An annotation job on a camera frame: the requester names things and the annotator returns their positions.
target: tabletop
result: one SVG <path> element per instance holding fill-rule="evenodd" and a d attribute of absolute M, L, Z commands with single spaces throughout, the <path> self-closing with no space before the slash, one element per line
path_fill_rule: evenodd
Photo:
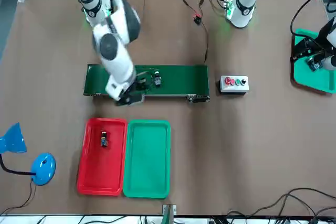
<path fill-rule="evenodd" d="M 135 64 L 202 64 L 206 35 L 182 0 L 129 0 L 142 26 L 129 46 Z M 198 10 L 200 0 L 187 0 Z M 336 100 L 290 83 L 290 21 L 305 0 L 258 0 L 245 29 L 223 18 L 204 0 L 209 32 L 206 64 L 211 100 L 188 104 L 180 98 L 148 98 L 115 107 L 106 98 L 84 97 L 88 63 L 98 63 L 92 30 L 77 0 L 25 0 L 18 3 L 0 64 L 0 133 L 20 122 L 28 152 L 4 154 L 11 169 L 30 170 L 34 158 L 50 152 L 57 161 L 52 181 L 38 187 L 25 214 L 161 214 L 175 204 L 179 215 L 250 214 L 294 187 L 336 194 Z M 318 31 L 327 21 L 323 3 L 313 0 L 296 27 Z M 247 75 L 250 91 L 219 95 L 223 74 Z M 76 191 L 83 134 L 94 116 L 167 120 L 172 129 L 171 190 L 165 199 L 85 196 Z M 0 209 L 20 205 L 29 178 L 0 170 Z M 333 202 L 299 192 L 313 208 Z M 280 206 L 261 212 L 276 215 Z M 306 216 L 288 200 L 285 215 Z"/>

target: green tray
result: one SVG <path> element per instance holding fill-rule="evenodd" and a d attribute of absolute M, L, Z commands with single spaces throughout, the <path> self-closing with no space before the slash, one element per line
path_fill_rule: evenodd
<path fill-rule="evenodd" d="M 123 192 L 127 197 L 165 198 L 170 190 L 171 128 L 167 121 L 128 125 Z"/>
<path fill-rule="evenodd" d="M 296 33 L 308 35 L 314 39 L 317 38 L 319 34 L 305 29 L 297 29 Z M 303 40 L 303 37 L 295 36 L 294 45 L 301 40 Z M 313 72 L 306 63 L 306 60 L 307 57 L 303 57 L 295 61 L 292 73 L 294 82 L 300 86 L 306 86 L 318 91 L 336 93 L 336 76 L 334 71 L 321 68 Z"/>
<path fill-rule="evenodd" d="M 136 65 L 136 72 L 160 72 L 162 84 L 154 86 L 145 95 L 161 97 L 187 97 L 209 100 L 208 68 L 206 65 Z M 100 64 L 88 64 L 84 95 L 108 95 L 105 86 L 109 74 Z"/>

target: small object on conveyor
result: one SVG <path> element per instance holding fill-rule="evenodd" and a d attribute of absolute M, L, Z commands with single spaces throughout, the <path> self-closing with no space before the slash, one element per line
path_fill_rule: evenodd
<path fill-rule="evenodd" d="M 322 68 L 323 67 L 323 64 L 322 62 L 316 62 L 314 61 L 314 58 L 313 57 L 308 57 L 306 59 L 306 63 L 308 64 L 308 67 L 310 68 L 311 71 L 316 71 L 318 70 L 319 68 Z"/>
<path fill-rule="evenodd" d="M 247 76 L 221 76 L 219 81 L 221 94 L 245 94 L 248 90 Z"/>
<path fill-rule="evenodd" d="M 100 137 L 100 146 L 101 147 L 107 147 L 107 133 L 106 131 L 101 132 L 101 137 Z"/>
<path fill-rule="evenodd" d="M 160 73 L 158 71 L 154 72 L 154 83 L 157 87 L 159 87 L 161 85 L 161 77 L 160 77 Z"/>

